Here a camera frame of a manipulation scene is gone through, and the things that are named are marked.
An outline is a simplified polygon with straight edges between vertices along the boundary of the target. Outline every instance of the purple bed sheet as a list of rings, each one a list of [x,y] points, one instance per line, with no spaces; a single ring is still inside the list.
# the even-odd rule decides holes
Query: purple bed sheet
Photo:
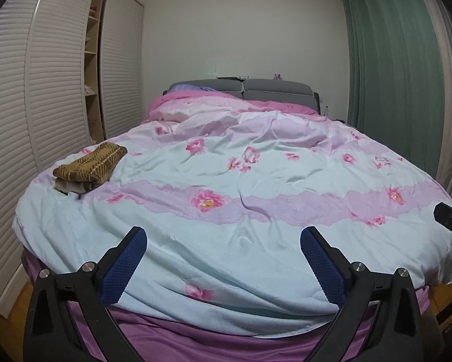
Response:
[[[26,272],[34,282],[46,265],[24,250]],[[421,313],[429,307],[428,286],[417,290]],[[105,360],[76,302],[70,308],[87,348],[95,358]],[[116,307],[109,308],[120,329],[148,362],[301,362],[321,339],[327,325],[306,334],[277,339],[219,334],[188,324],[155,319]],[[372,323],[374,308],[365,313],[355,339],[343,360],[354,357]]]

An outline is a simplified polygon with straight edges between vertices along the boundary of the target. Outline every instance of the wooden floor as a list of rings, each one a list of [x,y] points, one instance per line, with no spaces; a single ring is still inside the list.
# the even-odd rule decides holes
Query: wooden floor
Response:
[[[8,319],[0,315],[0,343],[14,362],[23,361],[24,323],[32,291],[31,283],[27,283],[21,291]],[[452,301],[452,284],[433,287],[429,294],[431,306],[437,313]]]
[[[8,318],[0,315],[0,344],[14,362],[23,361],[23,334],[26,312],[33,287],[27,283],[14,304]]]

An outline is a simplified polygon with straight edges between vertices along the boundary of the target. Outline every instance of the folded brown towel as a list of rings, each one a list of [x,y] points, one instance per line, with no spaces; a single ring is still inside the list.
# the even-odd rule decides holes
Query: folded brown towel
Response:
[[[94,151],[63,164],[53,170],[56,177],[55,189],[68,192],[86,193],[105,183],[127,148],[114,143],[102,143]]]

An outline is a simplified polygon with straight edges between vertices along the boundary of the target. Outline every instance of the bed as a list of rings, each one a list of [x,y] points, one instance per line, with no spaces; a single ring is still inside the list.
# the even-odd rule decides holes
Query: bed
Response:
[[[179,83],[196,88],[171,86],[140,126],[109,140],[128,154],[108,183],[65,196],[53,168],[41,173],[13,224],[30,277],[98,261],[141,226],[147,253],[111,312],[144,358],[300,361],[338,309],[300,251],[314,225],[350,261],[408,269],[425,311],[426,285],[452,280],[452,233],[433,218],[451,199],[398,154],[320,116],[309,86],[289,83]]]

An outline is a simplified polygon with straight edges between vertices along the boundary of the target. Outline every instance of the metal screw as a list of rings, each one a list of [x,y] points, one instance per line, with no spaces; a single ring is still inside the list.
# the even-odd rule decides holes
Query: metal screw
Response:
[[[92,261],[86,262],[84,265],[82,265],[82,270],[84,272],[90,272],[95,268],[95,263]]]
[[[408,278],[409,277],[409,272],[405,268],[399,268],[398,269],[398,273],[403,278]]]
[[[50,270],[45,268],[40,271],[39,277],[44,279],[44,278],[47,278],[49,274],[50,274]]]
[[[354,270],[356,270],[357,272],[364,272],[365,270],[365,264],[363,262],[360,261],[356,261],[352,264],[352,267]]]

